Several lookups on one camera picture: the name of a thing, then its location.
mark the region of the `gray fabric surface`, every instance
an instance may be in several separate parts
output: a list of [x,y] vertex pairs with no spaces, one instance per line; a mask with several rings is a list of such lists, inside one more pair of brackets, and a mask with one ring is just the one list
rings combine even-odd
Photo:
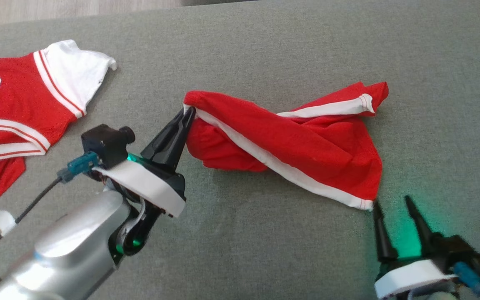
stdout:
[[[261,1],[28,22],[0,27],[0,57],[68,38],[120,67],[85,118],[46,156],[27,159],[0,209],[17,216],[98,124],[132,127],[138,152],[191,89],[281,112],[359,80],[386,80],[390,96],[366,122],[383,159],[379,198],[395,245],[415,250],[409,193],[433,230],[459,233],[480,251],[480,1]],[[272,172],[206,169],[187,152],[179,171],[181,217],[159,219],[148,247],[92,299],[375,298],[369,213]],[[52,190],[0,242],[0,275],[42,228],[100,188],[81,176]]]

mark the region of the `white trim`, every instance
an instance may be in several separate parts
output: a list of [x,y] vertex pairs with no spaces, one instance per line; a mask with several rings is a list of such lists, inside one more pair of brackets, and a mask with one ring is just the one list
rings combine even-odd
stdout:
[[55,97],[55,99],[57,99],[57,101],[59,101],[65,108],[67,108],[70,112],[72,112],[72,114],[74,114],[76,118],[82,117],[83,114],[77,108],[75,108],[75,106],[72,105],[68,100],[64,99],[64,97],[57,91],[57,89],[55,88],[55,86],[53,85],[53,83],[49,78],[48,70],[44,68],[44,64],[42,63],[42,59],[40,58],[40,55],[42,55],[44,62],[46,63],[46,67],[48,67],[47,59],[42,53],[42,51],[36,51],[35,53],[33,53],[32,56],[35,59],[36,68],[40,73],[40,77],[42,78],[42,81],[44,82],[47,89],[50,91],[51,95],[53,95],[53,97]]
[[356,115],[366,111],[375,113],[372,100],[370,95],[362,94],[352,100],[310,106],[293,112],[280,112],[277,115],[285,118],[314,118],[329,115]]
[[260,148],[255,143],[238,133],[238,131],[221,122],[211,114],[198,109],[196,109],[196,113],[203,121],[223,130],[225,134],[232,140],[232,142],[238,145],[238,147],[251,154],[258,161],[268,166],[270,169],[280,174],[288,181],[301,186],[305,190],[309,190],[314,194],[334,199],[350,207],[369,211],[373,210],[372,200],[361,199],[343,190],[339,190],[335,187],[317,182],[303,173],[301,170],[280,161],[270,152]]
[[0,144],[0,160],[17,156],[43,155],[51,146],[49,141],[41,133],[18,122],[0,120],[0,131],[9,131],[28,141],[23,143]]

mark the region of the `white cable label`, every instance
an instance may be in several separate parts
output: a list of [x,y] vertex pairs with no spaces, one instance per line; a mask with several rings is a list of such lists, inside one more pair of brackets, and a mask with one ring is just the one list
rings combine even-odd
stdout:
[[0,210],[0,230],[1,236],[4,237],[12,228],[16,226],[16,221],[10,212]]

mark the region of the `garment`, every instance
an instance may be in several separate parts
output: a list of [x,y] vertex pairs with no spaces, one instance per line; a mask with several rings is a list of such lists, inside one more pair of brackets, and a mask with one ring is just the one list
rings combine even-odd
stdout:
[[356,83],[290,112],[208,91],[190,91],[196,108],[189,152],[209,168],[272,169],[313,193],[372,210],[382,163],[359,116],[374,116],[388,96],[385,82]]
[[86,114],[109,67],[112,57],[73,40],[0,58],[0,195],[25,171],[24,156],[45,154]]

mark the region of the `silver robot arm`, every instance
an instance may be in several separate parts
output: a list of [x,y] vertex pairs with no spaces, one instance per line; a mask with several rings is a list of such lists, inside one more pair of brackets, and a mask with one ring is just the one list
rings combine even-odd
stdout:
[[194,108],[181,110],[140,156],[126,150],[135,140],[128,127],[84,133],[85,154],[57,175],[66,183],[85,173],[105,189],[42,231],[0,277],[0,300],[85,300],[145,246],[160,215],[178,217],[185,179],[175,170],[194,117]]

